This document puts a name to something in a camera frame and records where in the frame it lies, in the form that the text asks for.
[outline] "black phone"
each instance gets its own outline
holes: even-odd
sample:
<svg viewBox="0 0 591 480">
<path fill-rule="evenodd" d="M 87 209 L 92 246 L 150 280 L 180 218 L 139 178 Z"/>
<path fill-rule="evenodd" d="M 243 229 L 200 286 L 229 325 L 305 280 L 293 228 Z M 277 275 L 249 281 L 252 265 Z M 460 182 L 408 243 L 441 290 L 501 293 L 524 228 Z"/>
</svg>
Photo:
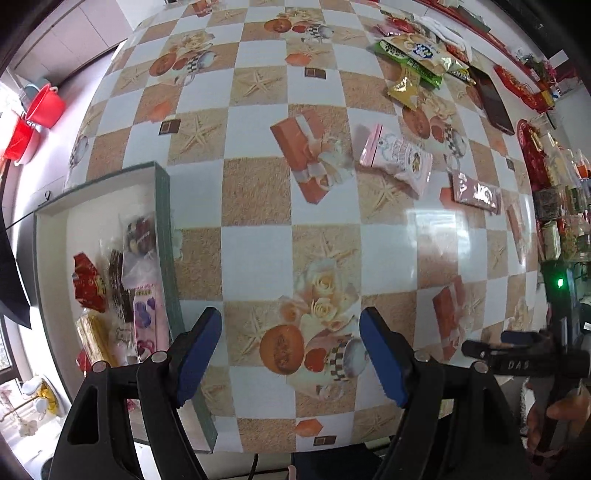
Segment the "black phone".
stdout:
<svg viewBox="0 0 591 480">
<path fill-rule="evenodd" d="M 476 82 L 476 89 L 482 99 L 482 105 L 488 117 L 488 121 L 495 128 L 507 135 L 515 135 L 509 114 L 505 109 L 503 100 L 497 91 L 492 79 L 482 70 L 470 67 L 470 76 Z"/>
</svg>

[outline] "plastic container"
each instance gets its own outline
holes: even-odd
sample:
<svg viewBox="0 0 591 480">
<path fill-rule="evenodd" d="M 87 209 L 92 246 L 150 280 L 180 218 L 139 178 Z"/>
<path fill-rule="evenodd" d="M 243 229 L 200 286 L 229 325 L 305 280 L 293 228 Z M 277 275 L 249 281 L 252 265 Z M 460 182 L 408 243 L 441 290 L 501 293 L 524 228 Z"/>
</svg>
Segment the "plastic container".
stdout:
<svg viewBox="0 0 591 480">
<path fill-rule="evenodd" d="M 66 103 L 56 90 L 49 84 L 44 85 L 31 102 L 25 119 L 42 127 L 53 127 L 66 110 Z"/>
</svg>

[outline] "wall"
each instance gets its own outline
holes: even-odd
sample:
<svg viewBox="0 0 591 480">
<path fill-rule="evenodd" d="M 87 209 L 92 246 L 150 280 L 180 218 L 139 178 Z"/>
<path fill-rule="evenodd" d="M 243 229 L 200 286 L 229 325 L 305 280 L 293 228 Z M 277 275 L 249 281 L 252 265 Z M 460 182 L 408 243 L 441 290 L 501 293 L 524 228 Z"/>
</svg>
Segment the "wall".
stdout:
<svg viewBox="0 0 591 480">
<path fill-rule="evenodd" d="M 164 0 L 117 0 L 125 18 L 135 28 L 144 19 L 163 7 Z"/>
<path fill-rule="evenodd" d="M 591 95 L 585 86 L 579 85 L 562 97 L 556 102 L 555 111 L 573 151 L 580 148 L 587 158 L 591 158 Z"/>
</svg>

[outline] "window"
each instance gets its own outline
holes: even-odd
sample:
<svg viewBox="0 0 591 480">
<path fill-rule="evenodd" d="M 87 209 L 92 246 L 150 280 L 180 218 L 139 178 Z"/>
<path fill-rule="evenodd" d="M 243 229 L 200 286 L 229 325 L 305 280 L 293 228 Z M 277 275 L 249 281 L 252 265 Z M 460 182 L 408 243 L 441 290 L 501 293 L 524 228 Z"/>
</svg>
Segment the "window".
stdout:
<svg viewBox="0 0 591 480">
<path fill-rule="evenodd" d="M 5 322 L 5 316 L 0 314 L 0 385 L 9 380 L 20 378 L 10 350 Z"/>
</svg>

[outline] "cabinet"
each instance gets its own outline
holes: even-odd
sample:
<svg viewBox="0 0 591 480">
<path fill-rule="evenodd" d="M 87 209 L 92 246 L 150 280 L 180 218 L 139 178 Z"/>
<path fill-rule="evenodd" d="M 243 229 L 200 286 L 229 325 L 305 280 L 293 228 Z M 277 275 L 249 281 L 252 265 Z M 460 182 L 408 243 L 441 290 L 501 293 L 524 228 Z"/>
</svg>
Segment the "cabinet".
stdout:
<svg viewBox="0 0 591 480">
<path fill-rule="evenodd" d="M 66 0 L 27 37 L 10 65 L 29 81 L 45 77 L 58 85 L 131 31 L 116 0 Z"/>
</svg>

